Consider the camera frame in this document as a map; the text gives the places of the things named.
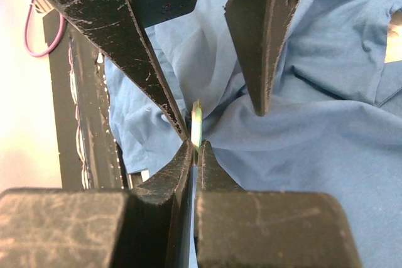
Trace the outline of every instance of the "scratch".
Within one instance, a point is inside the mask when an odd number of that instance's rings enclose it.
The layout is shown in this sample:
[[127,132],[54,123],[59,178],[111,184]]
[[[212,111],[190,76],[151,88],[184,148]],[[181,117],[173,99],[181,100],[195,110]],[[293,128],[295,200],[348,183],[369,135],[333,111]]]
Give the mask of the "scratch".
[[317,207],[307,208],[305,210],[299,210],[298,213],[286,215],[285,217],[280,217],[280,218],[273,217],[271,221],[269,221],[268,223],[264,223],[264,224],[266,224],[266,225],[279,224],[279,223],[288,222],[288,221],[292,221],[292,220],[298,220],[300,218],[316,216],[319,214],[321,214],[321,210],[319,208],[317,208]]
[[161,172],[161,171],[159,171],[159,174],[162,174],[162,175],[165,175],[165,176],[169,176],[169,177],[173,177],[173,178],[177,178],[177,176],[172,175],[172,174],[168,174],[168,173],[166,173],[166,172]]
[[205,162],[204,162],[204,149],[202,150],[202,165],[201,165],[201,188],[205,188],[205,183],[204,183],[204,168],[205,168]]
[[69,8],[70,6],[74,5],[74,4],[79,4],[81,3],[81,0],[72,0],[70,1],[70,3],[66,4],[66,8]]
[[99,220],[112,220],[114,219],[114,215],[109,215],[109,214],[98,214],[96,216],[92,217],[87,217],[87,218],[77,218],[77,217],[65,217],[63,218],[63,221],[69,221],[69,222],[77,222],[77,223],[88,223],[88,222],[96,222]]
[[3,240],[0,240],[0,246],[9,246],[9,245],[13,245],[15,243],[15,239],[14,238],[6,238]]
[[93,30],[96,30],[96,29],[108,28],[108,27],[110,27],[110,26],[118,25],[119,23],[120,23],[120,21],[116,21],[116,22],[113,22],[113,23],[111,23],[111,24],[107,24],[107,25],[104,25],[104,26],[100,26],[100,27],[98,27],[98,28],[89,28],[88,30],[89,30],[89,31],[93,31]]
[[203,221],[202,221],[202,216],[204,215],[204,199],[203,198],[198,198],[197,200],[197,213],[198,213],[198,237],[200,240],[204,238],[203,235]]
[[255,204],[256,204],[256,209],[257,209],[257,215],[256,215],[256,226],[261,230],[261,233],[265,236],[268,236],[270,234],[269,229],[267,228],[267,225],[264,223],[263,217],[261,215],[261,203],[258,200],[258,197],[256,195],[251,195]]
[[142,59],[134,59],[134,61],[149,63],[149,61],[142,60]]
[[83,20],[83,19],[77,19],[77,18],[72,18],[70,17],[71,21],[75,22],[75,23],[86,23],[86,24],[92,24],[92,21],[87,21],[87,20]]
[[0,242],[0,246],[6,250],[20,249],[22,247],[27,247],[34,250],[40,249],[49,249],[49,248],[69,248],[69,249],[84,249],[84,250],[103,250],[107,248],[107,244],[105,245],[93,245],[93,242],[88,242],[86,244],[75,243],[74,241],[66,238],[66,242],[15,242],[13,244],[3,244]]
[[30,250],[30,267],[31,268],[36,268],[36,252],[34,250]]
[[11,217],[9,215],[0,215],[0,225],[7,225],[10,221]]

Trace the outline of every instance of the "table surface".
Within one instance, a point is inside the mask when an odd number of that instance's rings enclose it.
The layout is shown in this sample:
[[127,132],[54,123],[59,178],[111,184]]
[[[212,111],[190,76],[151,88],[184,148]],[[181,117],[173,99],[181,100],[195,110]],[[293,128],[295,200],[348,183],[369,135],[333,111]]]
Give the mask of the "table surface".
[[[62,185],[48,58],[23,47],[29,3],[0,1],[0,191]],[[30,37],[34,51],[46,48],[40,14],[33,14]]]

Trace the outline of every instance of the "worn black paint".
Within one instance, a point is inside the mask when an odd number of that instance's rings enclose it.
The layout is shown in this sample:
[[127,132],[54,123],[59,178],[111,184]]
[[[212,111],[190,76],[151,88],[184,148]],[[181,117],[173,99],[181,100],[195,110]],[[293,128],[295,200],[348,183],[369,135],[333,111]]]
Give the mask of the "worn black paint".
[[226,21],[258,115],[265,115],[296,6],[288,0],[228,0]]
[[242,190],[223,167],[219,165],[209,141],[203,141],[200,146],[197,168],[198,190]]
[[201,191],[200,268],[360,268],[339,203],[321,193]]
[[188,267],[192,144],[129,190],[0,195],[1,267]]
[[149,39],[128,0],[49,2],[159,106],[182,139],[188,137]]

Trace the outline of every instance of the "blue cloth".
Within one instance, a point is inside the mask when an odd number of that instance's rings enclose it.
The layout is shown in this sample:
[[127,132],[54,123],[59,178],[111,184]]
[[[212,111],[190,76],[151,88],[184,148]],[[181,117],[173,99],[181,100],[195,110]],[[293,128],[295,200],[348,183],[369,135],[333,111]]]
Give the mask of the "blue cloth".
[[[204,138],[243,188],[329,193],[364,266],[401,267],[402,62],[384,57],[402,0],[300,0],[264,117],[244,86],[226,1],[198,0],[191,14],[147,29],[183,115],[202,101]],[[127,169],[153,174],[181,141],[110,62],[106,77]]]

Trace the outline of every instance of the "purple cable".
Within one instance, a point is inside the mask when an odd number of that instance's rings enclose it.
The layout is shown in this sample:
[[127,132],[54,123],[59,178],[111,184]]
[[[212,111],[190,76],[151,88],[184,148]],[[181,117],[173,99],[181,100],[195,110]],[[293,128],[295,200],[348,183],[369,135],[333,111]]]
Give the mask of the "purple cable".
[[41,57],[46,56],[49,53],[51,53],[56,48],[56,46],[60,43],[60,40],[63,37],[64,27],[65,27],[65,19],[64,19],[63,15],[60,14],[60,25],[58,27],[58,32],[57,32],[56,38],[53,40],[53,42],[47,48],[47,50],[45,50],[45,51],[43,51],[41,53],[33,53],[30,50],[30,47],[28,46],[28,27],[29,27],[29,24],[30,24],[30,18],[31,18],[31,13],[32,13],[32,7],[34,6],[34,1],[35,0],[31,0],[30,9],[28,10],[28,15],[27,15],[26,21],[25,21],[24,47],[25,47],[25,50],[31,56],[34,56],[35,58],[41,58]]

